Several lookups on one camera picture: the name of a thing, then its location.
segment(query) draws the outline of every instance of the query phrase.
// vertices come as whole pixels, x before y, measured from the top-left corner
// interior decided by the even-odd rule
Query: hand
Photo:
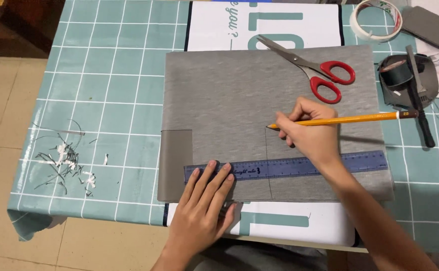
[[[225,217],[218,218],[235,179],[228,174],[231,165],[226,163],[208,183],[215,166],[216,161],[211,160],[198,182],[198,168],[189,178],[171,222],[166,253],[189,261],[216,242],[233,222],[236,203],[230,205]]]
[[[286,137],[289,146],[295,144],[295,147],[318,168],[340,159],[337,126],[302,126],[294,121],[336,117],[337,112],[334,109],[300,96],[288,117],[282,112],[276,113],[276,125],[281,129],[278,136]]]

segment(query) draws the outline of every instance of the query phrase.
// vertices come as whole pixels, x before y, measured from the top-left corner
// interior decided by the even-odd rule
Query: blue ruler
[[[383,151],[363,151],[341,155],[345,167],[352,173],[388,169],[387,159]],[[284,178],[320,175],[320,172],[306,157],[285,158],[275,160],[259,160],[233,162],[232,173],[237,181],[266,178]],[[184,167],[184,182],[187,183],[195,168],[205,169],[206,165],[187,165]]]

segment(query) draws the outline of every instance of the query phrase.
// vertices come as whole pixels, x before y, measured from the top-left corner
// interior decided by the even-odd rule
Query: table
[[[342,8],[345,45],[364,43],[348,25],[353,8]],[[49,215],[163,225],[165,205],[156,201],[156,189],[164,57],[183,51],[188,9],[188,2],[66,0],[32,117],[41,128],[28,129],[8,205],[21,239],[47,227]],[[360,23],[374,33],[392,27],[382,13],[361,15]],[[408,44],[415,46],[414,39],[399,34],[373,45],[375,62],[405,53]],[[393,111],[377,84],[380,110]],[[382,123],[396,185],[396,200],[386,207],[421,246],[439,252],[439,110],[426,112],[437,142],[431,150],[421,147],[413,120]],[[65,180],[67,194],[59,180],[35,188],[52,174],[35,156],[42,151],[57,159],[48,149],[61,142],[51,129],[78,131],[69,119],[85,131],[79,163],[95,174],[97,187],[75,176]],[[78,139],[67,133],[65,141]]]

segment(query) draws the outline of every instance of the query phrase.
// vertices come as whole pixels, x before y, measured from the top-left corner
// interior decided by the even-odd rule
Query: yellow pencil
[[[353,116],[353,117],[340,117],[334,119],[302,120],[302,121],[295,121],[295,123],[304,126],[314,126],[314,125],[328,125],[328,124],[338,124],[338,123],[348,123],[348,122],[410,119],[410,118],[416,118],[417,116],[418,116],[418,111],[413,109],[409,111],[397,111],[390,113],[379,113],[379,114],[361,115],[361,116]],[[279,129],[279,127],[276,126],[276,124],[271,124],[266,127],[271,129]]]

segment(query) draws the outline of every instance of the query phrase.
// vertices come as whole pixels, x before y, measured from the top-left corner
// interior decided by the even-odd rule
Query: right hand
[[[286,137],[287,145],[295,147],[316,166],[340,160],[338,153],[337,125],[302,126],[299,120],[331,119],[337,112],[328,106],[298,97],[295,107],[288,115],[276,113],[276,125],[280,127],[280,138]]]

